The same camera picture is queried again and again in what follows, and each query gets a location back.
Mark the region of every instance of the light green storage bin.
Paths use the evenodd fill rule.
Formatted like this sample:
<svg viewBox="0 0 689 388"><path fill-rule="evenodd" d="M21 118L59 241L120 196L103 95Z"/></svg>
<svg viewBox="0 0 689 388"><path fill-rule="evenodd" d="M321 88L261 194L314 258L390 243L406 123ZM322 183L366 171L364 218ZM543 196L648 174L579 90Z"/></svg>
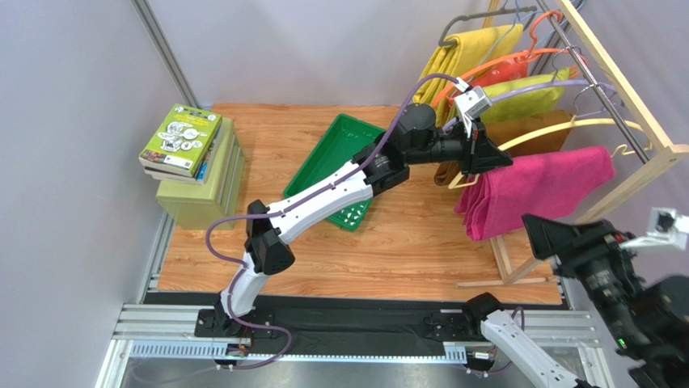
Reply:
<svg viewBox="0 0 689 388"><path fill-rule="evenodd" d="M158 187L156 200L184 230L205 230L235 212L244 156L230 119L223 118L220 136L220 148L206 184L163 181ZM226 222L218 230L233 227L234 222Z"/></svg>

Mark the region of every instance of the wooden clothes rack frame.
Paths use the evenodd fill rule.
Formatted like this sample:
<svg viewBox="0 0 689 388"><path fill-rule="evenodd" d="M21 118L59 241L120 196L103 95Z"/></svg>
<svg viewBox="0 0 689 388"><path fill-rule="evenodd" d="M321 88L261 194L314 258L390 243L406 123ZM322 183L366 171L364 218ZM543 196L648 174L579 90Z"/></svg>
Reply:
<svg viewBox="0 0 689 388"><path fill-rule="evenodd" d="M589 222L600 217L605 216L613 209L623 204L629 198L634 196L642 188L653 182L657 177L663 175L674 165L689 156L689 145L674 144L670 137L657 122L653 114L646 107L639 95L636 93L629 81L624 77L619 67L612 60L610 55L601 45L598 38L591 31L584 19L579 15L577 9L569 0L556 0L563 16L569 21L574 31L577 33L581 41L588 49L591 57L595 59L596 63L601 67L608 80L615 86L620 98L624 101L629 111L634 116L636 122L641 125L641 128L646 133L646 136L653 143L653 147L657 153L650 158L644 151L644 147L632 135L632 131L622 119L615 106L605 94L605 91L598 85L595 77L586 63L581 59L581 49L572 44L567 37L566 32L557 23L554 16L550 16L548 21L555 29L555 33L564 42L563 50L568 50L577 67L581 71L584 78L590 82L591 89L594 90L596 96L600 99L605 109L611 114L612 119L617 124L619 130L627 138L629 145L636 151L640 160L644 165L635 171L632 175L626 178L619 186L613 189L610 193L604 196L597 204L588 209L577 222ZM543 12L549 11L545 0L536 0ZM512 264L509 259L509 253L505 246L505 241L501 236L491 238L490 245L495 255L498 272L500 273L500 280L479 280L460 282L457 287L489 287L497 285L514 285L514 284L534 284L545 281L551 281L554 276L526 278L523 277L542 263L541 260L535 257L530 257L522 265L516 269L512 269Z"/></svg>

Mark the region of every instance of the pink towel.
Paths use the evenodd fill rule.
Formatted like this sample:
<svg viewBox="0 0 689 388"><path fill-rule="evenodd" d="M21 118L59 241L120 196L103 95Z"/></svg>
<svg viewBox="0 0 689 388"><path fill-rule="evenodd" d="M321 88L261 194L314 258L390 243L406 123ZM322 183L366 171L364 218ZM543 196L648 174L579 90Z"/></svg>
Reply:
<svg viewBox="0 0 689 388"><path fill-rule="evenodd" d="M484 240L522 228L525 213L551 219L568 216L614 176L610 154L601 146L522 156L464 188L454 212L466 213L469 238Z"/></svg>

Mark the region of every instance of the brown towel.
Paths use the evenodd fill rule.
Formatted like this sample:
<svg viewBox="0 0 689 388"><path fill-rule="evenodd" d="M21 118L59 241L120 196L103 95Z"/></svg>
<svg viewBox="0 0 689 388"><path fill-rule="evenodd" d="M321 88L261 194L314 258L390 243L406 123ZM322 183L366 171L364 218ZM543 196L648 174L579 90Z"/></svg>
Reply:
<svg viewBox="0 0 689 388"><path fill-rule="evenodd" d="M486 133L495 144L500 145L516 139L521 135L526 135L527 133L552 125L566 123L571 119L572 115L565 111L545 112L523 119L506 121L505 123L486 124ZM570 129L567 129L565 131L558 131L537 137L510 148L508 152L513 157L517 157L559 151L564 144L564 140L567 139L569 131ZM457 162L440 163L433 180L438 186L446 186L452 182L452 179L454 179L461 170Z"/></svg>

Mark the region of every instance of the yellow towel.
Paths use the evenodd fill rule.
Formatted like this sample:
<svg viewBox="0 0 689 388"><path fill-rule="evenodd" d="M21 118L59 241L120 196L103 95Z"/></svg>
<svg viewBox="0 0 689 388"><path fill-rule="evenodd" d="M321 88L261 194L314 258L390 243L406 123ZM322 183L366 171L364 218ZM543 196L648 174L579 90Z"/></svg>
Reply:
<svg viewBox="0 0 689 388"><path fill-rule="evenodd" d="M515 79L513 81L496 83L487 86L484 91L488 97L496 97L508 91L513 91L529 85L550 82L553 74L540 74L531 77ZM557 71L556 79L569 79L569 69L564 68ZM484 114L481 121L484 123L503 123L505 121L530 117L539 113L549 112L555 109L557 102L560 101L564 86L549 87L537 91L529 91L520 95L515 95L508 99L493 104Z"/></svg>
<svg viewBox="0 0 689 388"><path fill-rule="evenodd" d="M497 38L505 34L511 27L512 25L482 28L448 36L446 40L454 40L457 44L455 46L436 48L435 53L433 53L419 79L431 73L444 73L458 77L476 68L480 65L481 60L486 56ZM486 61L492 61L511 53L514 46L519 42L519 38L522 37L522 30L523 26L521 24L515 25L512 31L496 45L496 48L486 58ZM446 84L446 80L439 78L428 81L414 95L414 102L431 103L433 98ZM447 111L447 106L443 104L438 105L436 113L439 124L445 123Z"/></svg>

